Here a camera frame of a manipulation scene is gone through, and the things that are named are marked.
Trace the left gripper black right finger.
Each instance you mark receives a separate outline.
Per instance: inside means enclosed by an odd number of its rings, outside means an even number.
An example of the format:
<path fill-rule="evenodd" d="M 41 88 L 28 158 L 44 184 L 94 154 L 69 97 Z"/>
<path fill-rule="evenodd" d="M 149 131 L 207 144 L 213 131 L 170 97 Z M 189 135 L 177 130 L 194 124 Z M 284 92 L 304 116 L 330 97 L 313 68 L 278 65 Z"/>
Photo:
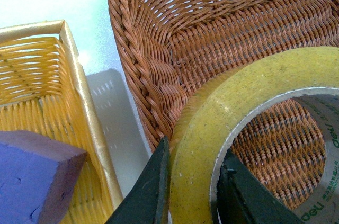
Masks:
<path fill-rule="evenodd" d="M 221 223 L 303 223 L 228 150 L 217 184 Z"/>

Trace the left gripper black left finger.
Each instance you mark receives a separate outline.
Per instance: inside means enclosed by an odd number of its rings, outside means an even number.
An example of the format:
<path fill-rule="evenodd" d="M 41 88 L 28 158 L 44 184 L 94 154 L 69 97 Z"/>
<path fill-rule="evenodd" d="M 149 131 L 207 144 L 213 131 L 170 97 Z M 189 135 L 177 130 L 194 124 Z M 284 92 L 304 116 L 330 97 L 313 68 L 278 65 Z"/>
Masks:
<path fill-rule="evenodd" d="M 168 223 L 170 147 L 160 140 L 135 185 L 106 223 Z"/>

